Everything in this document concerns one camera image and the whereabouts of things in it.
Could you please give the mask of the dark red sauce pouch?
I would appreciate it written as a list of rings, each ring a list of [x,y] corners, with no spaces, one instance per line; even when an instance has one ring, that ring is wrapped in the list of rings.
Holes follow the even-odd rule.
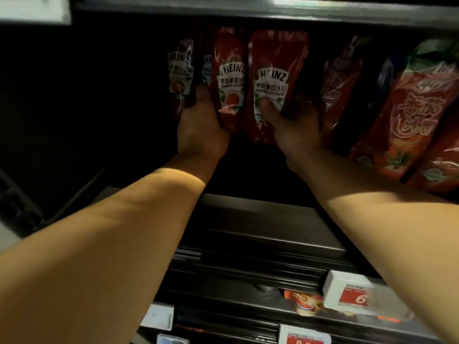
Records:
[[[364,62],[364,52],[368,45],[364,36],[354,35],[333,59],[327,61],[324,69],[323,82],[320,89],[321,110],[321,141],[329,147],[334,129],[350,101],[353,89],[359,80]]]

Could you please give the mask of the blue sauce pouch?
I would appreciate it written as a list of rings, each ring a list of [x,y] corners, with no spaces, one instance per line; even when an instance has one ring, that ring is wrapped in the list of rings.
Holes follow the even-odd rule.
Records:
[[[376,80],[375,98],[377,102],[383,102],[390,91],[391,84],[394,79],[395,55],[390,55],[384,61],[381,71]]]

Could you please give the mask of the person's right hand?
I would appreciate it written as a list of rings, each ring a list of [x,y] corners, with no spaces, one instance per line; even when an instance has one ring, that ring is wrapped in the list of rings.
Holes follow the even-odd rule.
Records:
[[[297,95],[288,110],[287,126],[274,129],[274,138],[294,173],[301,176],[315,157],[324,152],[321,145],[318,114],[308,97]]]

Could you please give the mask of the orange-red tomato sauce pouch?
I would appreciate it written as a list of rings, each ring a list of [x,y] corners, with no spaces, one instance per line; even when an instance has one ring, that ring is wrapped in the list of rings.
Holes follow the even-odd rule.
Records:
[[[423,154],[459,96],[459,39],[427,39],[405,59],[373,126],[348,159],[399,181]]]
[[[430,193],[459,189],[459,132],[445,133],[433,141],[406,185]]]

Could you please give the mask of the orange and white can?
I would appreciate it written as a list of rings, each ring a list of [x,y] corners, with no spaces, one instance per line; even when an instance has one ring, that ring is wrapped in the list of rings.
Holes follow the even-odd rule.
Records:
[[[323,297],[319,294],[310,294],[290,289],[284,289],[284,297],[291,301],[295,312],[302,317],[314,317],[322,312]]]

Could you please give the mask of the person's left forearm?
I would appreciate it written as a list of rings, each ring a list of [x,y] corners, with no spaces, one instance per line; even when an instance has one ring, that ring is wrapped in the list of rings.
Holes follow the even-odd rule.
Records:
[[[0,344],[129,344],[221,157],[179,153],[0,253]]]

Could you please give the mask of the black metal shelf board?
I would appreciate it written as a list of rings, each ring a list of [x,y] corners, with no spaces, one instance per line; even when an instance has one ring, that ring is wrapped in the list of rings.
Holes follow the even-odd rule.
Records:
[[[171,331],[190,344],[280,344],[287,325],[331,344],[442,344],[415,318],[348,315],[318,304],[295,312],[285,291],[322,296],[330,271],[379,275],[322,209],[205,194],[196,206],[156,302],[175,308]]]
[[[459,31],[459,5],[341,0],[76,0],[82,11],[259,18]]]

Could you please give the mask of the person's right forearm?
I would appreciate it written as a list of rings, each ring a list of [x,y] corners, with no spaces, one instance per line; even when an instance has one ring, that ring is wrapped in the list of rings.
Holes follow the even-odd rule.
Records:
[[[327,150],[283,152],[416,317],[444,343],[459,344],[459,205],[381,178]]]

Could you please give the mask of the person's left hand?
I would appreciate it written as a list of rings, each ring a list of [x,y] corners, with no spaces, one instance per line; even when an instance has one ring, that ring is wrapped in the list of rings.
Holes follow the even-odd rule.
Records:
[[[219,124],[215,112],[196,112],[195,103],[180,116],[178,154],[198,156],[219,162],[229,146],[229,134]]]

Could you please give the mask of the white and red price tag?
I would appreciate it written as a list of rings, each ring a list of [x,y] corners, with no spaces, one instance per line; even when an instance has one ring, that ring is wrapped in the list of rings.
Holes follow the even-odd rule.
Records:
[[[280,324],[277,344],[332,344],[324,332]]]
[[[323,285],[323,306],[338,312],[375,316],[394,322],[414,314],[381,279],[331,270]]]

